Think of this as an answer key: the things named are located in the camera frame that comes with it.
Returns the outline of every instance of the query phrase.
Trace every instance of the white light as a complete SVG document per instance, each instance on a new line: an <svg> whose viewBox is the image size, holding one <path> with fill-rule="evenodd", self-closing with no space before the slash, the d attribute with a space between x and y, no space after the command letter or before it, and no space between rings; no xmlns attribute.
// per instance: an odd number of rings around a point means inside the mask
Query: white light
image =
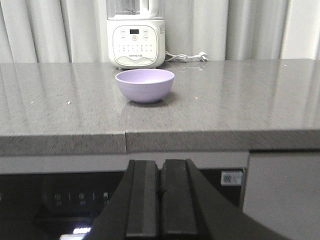
<svg viewBox="0 0 320 240"><path fill-rule="evenodd" d="M73 229L73 234L86 234L90 232L91 227L82 227Z"/></svg>
<svg viewBox="0 0 320 240"><path fill-rule="evenodd" d="M60 240L83 240L85 236L85 234L64 234L60 236Z"/></svg>

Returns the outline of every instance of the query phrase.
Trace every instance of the bowl rim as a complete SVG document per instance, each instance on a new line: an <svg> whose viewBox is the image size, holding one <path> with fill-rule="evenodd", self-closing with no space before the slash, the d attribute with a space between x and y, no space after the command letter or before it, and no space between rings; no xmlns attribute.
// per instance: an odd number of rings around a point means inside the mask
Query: bowl rim
<svg viewBox="0 0 320 240"><path fill-rule="evenodd" d="M118 75L123 74L125 72L133 72L133 71L141 71L141 70L148 70L148 71L163 71L163 72L167 72L172 74L172 77L163 80L163 81L158 81L158 82L132 82L132 81L125 81L125 80L121 80L118 78ZM166 83L169 81L172 81L175 78L175 74L169 70L165 70L165 69L158 69L158 68L138 68L138 69L130 69L130 70L124 70L122 72L119 72L115 75L115 79L121 83L125 83L125 84L132 84L132 85L152 85L152 84L161 84L161 83Z"/></svg>

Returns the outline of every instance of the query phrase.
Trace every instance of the purple bowl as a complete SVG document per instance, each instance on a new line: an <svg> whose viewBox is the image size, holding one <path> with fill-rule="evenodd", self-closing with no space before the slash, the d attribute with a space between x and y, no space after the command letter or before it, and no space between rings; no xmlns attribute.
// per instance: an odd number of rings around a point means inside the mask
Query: purple bowl
<svg viewBox="0 0 320 240"><path fill-rule="evenodd" d="M137 103L154 103L170 93L175 75L167 70L126 70L115 76L121 93Z"/></svg>

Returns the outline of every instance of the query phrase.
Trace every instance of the touch control panel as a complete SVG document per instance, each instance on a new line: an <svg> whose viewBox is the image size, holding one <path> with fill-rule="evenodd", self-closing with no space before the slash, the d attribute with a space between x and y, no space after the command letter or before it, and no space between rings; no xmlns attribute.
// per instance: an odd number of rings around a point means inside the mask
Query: touch control panel
<svg viewBox="0 0 320 240"><path fill-rule="evenodd" d="M152 64L158 54L157 34L146 25L123 25L113 32L113 53L121 65Z"/></svg>
<svg viewBox="0 0 320 240"><path fill-rule="evenodd" d="M222 186L221 171L204 169L201 172L218 191L239 206L241 186ZM105 206L113 203L123 176L123 171L0 174L0 239L58 240L61 235L89 229ZM139 188L133 191L144 194ZM132 211L138 210L141 202L132 206Z"/></svg>

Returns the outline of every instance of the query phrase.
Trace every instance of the barcode label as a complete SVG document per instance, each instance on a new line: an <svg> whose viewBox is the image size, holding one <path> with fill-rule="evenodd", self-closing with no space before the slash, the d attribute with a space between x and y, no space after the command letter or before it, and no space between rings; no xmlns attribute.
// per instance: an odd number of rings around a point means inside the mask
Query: barcode label
<svg viewBox="0 0 320 240"><path fill-rule="evenodd" d="M221 185L222 186L241 186L242 177L243 177L242 171L222 171Z"/></svg>

